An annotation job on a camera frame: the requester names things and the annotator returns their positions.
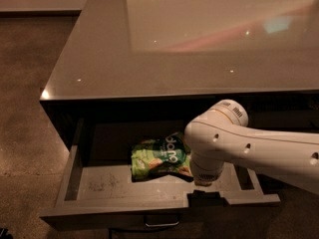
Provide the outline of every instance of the snack bag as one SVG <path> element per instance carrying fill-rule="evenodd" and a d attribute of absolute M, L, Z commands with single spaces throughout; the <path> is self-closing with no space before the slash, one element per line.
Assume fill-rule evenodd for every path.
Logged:
<path fill-rule="evenodd" d="M 162 139 L 149 139 L 133 146 L 132 176 L 135 180 L 165 174 L 192 178 L 189 169 L 190 149 L 183 134 L 176 132 Z"/>

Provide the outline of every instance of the gray floor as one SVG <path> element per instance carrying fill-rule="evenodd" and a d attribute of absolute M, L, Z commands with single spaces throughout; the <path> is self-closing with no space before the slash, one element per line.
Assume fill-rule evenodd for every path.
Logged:
<path fill-rule="evenodd" d="M 39 219 L 55 204 L 68 157 L 39 97 L 75 20 L 0 18 L 0 227 L 17 239 L 108 238 L 107 230 L 58 232 Z M 235 208 L 220 219 L 203 212 L 202 222 L 114 238 L 318 238 L 319 197 L 293 187 L 281 195 L 278 207 L 247 207 L 245 219 Z"/>

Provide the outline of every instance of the glossy countertop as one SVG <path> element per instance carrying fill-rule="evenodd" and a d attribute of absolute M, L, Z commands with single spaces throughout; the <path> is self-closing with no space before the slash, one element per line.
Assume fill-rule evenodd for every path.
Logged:
<path fill-rule="evenodd" d="M 318 0 L 88 0 L 41 100 L 319 90 Z"/>

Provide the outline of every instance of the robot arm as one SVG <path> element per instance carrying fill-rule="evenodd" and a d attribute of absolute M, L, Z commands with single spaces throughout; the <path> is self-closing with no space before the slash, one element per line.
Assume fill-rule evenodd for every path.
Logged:
<path fill-rule="evenodd" d="M 210 184 L 231 162 L 319 194 L 319 134 L 258 130 L 237 102 L 224 100 L 192 120 L 185 141 L 192 149 L 195 182 Z"/>

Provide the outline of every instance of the open drawer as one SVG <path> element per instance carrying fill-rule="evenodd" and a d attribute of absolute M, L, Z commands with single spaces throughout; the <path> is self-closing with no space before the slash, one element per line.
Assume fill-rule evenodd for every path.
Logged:
<path fill-rule="evenodd" d="M 43 210 L 41 218 L 57 230 L 162 227 L 176 225 L 180 217 L 183 222 L 201 220 L 195 215 L 200 207 L 226 213 L 228 204 L 279 202 L 276 194 L 263 194 L 254 171 L 230 163 L 208 187 L 172 175 L 133 182 L 132 145 L 184 126 L 181 119 L 79 119 L 56 206 Z"/>

